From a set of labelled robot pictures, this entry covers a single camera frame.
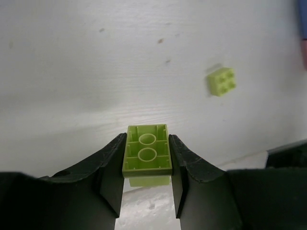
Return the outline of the pale yellow lego brick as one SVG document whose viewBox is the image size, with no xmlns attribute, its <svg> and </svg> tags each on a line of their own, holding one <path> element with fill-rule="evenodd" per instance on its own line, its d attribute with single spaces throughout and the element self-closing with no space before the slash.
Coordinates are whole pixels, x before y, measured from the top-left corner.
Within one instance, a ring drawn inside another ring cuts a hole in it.
<svg viewBox="0 0 307 230">
<path fill-rule="evenodd" d="M 128 126 L 122 175 L 130 187 L 169 185 L 172 172 L 167 125 Z"/>
</svg>

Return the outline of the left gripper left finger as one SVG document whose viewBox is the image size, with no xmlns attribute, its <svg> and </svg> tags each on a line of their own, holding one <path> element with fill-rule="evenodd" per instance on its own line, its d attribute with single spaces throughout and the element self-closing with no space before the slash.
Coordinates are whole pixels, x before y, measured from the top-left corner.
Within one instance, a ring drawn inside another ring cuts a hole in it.
<svg viewBox="0 0 307 230">
<path fill-rule="evenodd" d="M 49 177 L 0 174 L 3 230 L 112 230 L 119 217 L 127 135 Z"/>
</svg>

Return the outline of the lime lego brick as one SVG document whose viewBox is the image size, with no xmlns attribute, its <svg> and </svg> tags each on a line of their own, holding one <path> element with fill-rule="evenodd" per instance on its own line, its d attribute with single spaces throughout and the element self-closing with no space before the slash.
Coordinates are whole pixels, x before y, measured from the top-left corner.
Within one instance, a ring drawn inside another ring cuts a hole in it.
<svg viewBox="0 0 307 230">
<path fill-rule="evenodd" d="M 223 96 L 236 88 L 235 72 L 232 68 L 222 67 L 207 76 L 210 93 Z"/>
</svg>

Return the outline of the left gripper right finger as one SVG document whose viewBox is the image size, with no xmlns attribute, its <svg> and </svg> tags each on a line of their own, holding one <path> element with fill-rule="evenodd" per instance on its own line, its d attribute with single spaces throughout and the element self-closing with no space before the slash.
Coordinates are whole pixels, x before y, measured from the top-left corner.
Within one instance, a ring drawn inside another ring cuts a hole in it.
<svg viewBox="0 0 307 230">
<path fill-rule="evenodd" d="M 176 218 L 183 230 L 304 230 L 307 168 L 224 171 L 169 136 Z"/>
</svg>

